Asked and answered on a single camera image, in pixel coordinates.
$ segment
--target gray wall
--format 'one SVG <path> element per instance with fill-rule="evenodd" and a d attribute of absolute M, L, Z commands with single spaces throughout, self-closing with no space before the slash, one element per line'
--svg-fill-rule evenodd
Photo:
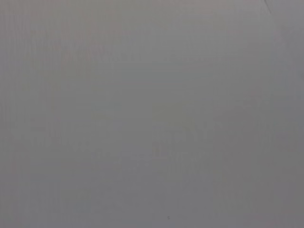
<path fill-rule="evenodd" d="M 304 1 L 266 0 L 266 2 L 284 38 L 294 66 L 304 78 Z"/>
<path fill-rule="evenodd" d="M 1 0 L 0 34 L 1 228 L 304 226 L 304 82 L 263 1 Z"/>

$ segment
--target gray surface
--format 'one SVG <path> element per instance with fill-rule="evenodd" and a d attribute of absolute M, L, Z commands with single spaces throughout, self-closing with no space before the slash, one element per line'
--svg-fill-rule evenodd
<path fill-rule="evenodd" d="M 1 228 L 304 227 L 262 1 L 2 0 L 0 34 Z"/>
<path fill-rule="evenodd" d="M 294 66 L 304 78 L 304 1 L 266 0 Z"/>

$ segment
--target plain gray background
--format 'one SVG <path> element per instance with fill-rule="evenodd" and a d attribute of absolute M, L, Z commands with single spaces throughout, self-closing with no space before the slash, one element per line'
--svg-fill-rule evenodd
<path fill-rule="evenodd" d="M 1 0 L 0 227 L 304 227 L 304 82 L 276 17 Z"/>
<path fill-rule="evenodd" d="M 304 1 L 266 0 L 276 25 L 289 49 L 301 77 L 304 78 Z"/>

